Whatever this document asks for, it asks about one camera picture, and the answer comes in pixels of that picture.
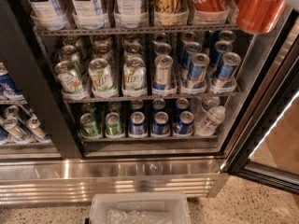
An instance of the terrazzo floor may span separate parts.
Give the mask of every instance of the terrazzo floor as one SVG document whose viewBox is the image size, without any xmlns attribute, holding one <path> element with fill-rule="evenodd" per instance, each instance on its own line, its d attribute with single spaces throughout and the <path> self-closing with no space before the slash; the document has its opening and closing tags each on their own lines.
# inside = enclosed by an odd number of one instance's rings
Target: terrazzo floor
<svg viewBox="0 0 299 224">
<path fill-rule="evenodd" d="M 192 224 L 295 224 L 292 195 L 231 176 L 216 198 L 189 199 Z M 90 203 L 0 207 L 1 224 L 83 224 Z"/>
</svg>

